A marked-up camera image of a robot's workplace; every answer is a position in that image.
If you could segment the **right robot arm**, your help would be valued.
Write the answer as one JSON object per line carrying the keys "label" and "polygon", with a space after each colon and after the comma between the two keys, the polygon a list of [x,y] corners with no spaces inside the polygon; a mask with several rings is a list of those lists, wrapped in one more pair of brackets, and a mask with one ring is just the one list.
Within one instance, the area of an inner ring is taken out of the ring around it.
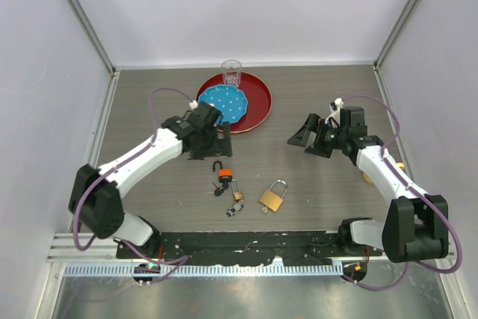
{"label": "right robot arm", "polygon": [[393,263],[448,255],[446,200],[412,183],[383,149],[382,140],[368,134],[363,108],[339,108],[327,118],[309,114],[287,143],[322,158],[341,151],[370,178],[387,201],[384,222],[365,217],[343,220],[337,237],[338,249],[343,254],[355,255],[363,246],[375,247]]}

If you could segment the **black padlock keys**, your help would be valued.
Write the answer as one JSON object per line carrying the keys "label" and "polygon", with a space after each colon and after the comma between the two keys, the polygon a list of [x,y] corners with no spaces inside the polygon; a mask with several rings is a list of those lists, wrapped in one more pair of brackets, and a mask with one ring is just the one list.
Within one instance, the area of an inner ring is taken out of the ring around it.
{"label": "black padlock keys", "polygon": [[224,192],[229,188],[229,183],[221,182],[219,184],[216,184],[213,182],[213,186],[214,186],[214,191],[212,192],[212,194],[215,196],[222,196]]}

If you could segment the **orange black padlock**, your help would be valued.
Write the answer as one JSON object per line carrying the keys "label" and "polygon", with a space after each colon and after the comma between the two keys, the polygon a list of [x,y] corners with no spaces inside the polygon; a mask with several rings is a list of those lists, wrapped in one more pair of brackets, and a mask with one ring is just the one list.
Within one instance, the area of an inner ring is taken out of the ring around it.
{"label": "orange black padlock", "polygon": [[215,161],[213,163],[213,171],[217,172],[218,181],[221,184],[229,183],[233,179],[232,169],[224,167],[221,161]]}

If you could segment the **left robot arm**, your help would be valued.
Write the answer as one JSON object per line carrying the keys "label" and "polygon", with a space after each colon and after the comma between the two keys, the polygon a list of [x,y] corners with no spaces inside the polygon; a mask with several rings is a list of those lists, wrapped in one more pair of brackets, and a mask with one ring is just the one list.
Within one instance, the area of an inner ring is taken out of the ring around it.
{"label": "left robot arm", "polygon": [[174,116],[155,128],[151,137],[121,157],[95,168],[85,164],[76,173],[68,208],[73,236],[80,251],[79,226],[94,238],[115,238],[142,258],[151,258],[161,235],[149,221],[127,212],[125,195],[152,171],[183,154],[191,160],[232,156],[231,125],[213,105],[201,102],[185,115]]}

